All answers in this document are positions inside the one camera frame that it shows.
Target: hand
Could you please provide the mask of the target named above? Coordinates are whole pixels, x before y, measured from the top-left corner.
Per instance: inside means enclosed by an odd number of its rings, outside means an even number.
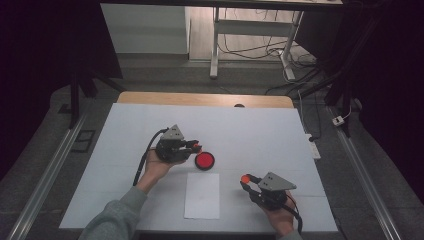
[[[294,199],[289,191],[286,191],[286,194]],[[286,205],[292,209],[295,208],[295,203],[290,198],[287,198]],[[277,231],[279,235],[285,236],[294,231],[293,215],[287,210],[281,208],[278,210],[269,211],[262,206],[260,207],[268,217],[268,221],[271,223],[271,226]]]
[[[138,181],[136,187],[144,193],[148,193],[150,189],[163,178],[173,166],[184,163],[185,161],[176,163],[166,163],[159,159],[156,151],[150,149],[147,153],[146,165],[143,176]]]

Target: white sheet of paper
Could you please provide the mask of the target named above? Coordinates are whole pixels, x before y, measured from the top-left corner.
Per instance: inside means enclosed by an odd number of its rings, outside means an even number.
[[[184,218],[219,219],[219,174],[188,173]]]

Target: table leg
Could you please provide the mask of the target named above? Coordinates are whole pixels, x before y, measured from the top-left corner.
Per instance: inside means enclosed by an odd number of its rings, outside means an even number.
[[[218,28],[219,28],[219,8],[215,8],[215,19],[213,21],[213,45],[211,57],[210,78],[218,77]]]
[[[297,28],[299,27],[299,22],[300,22],[300,18],[302,17],[302,14],[303,12],[294,12],[295,16],[293,20],[293,25],[290,29],[290,34],[287,37],[287,42],[286,42],[286,46],[284,47],[284,51],[280,55],[280,59],[281,59],[281,62],[283,63],[284,72],[286,73],[288,81],[295,80],[293,70],[288,60],[288,55],[290,53],[290,49],[293,44],[294,37],[296,36]]]

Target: sleeve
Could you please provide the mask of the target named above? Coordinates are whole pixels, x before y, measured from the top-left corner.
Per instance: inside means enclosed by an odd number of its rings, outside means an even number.
[[[147,195],[132,187],[121,200],[109,202],[82,232],[79,239],[131,239]]]
[[[293,232],[287,234],[284,237],[279,238],[278,240],[302,240],[303,238],[300,236],[299,232],[294,230]]]

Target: red button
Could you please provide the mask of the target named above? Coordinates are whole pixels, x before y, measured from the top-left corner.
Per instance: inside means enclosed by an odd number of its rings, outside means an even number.
[[[197,154],[196,159],[194,159],[194,162],[198,169],[207,171],[211,169],[215,164],[215,158],[209,152],[202,152],[200,154]]]

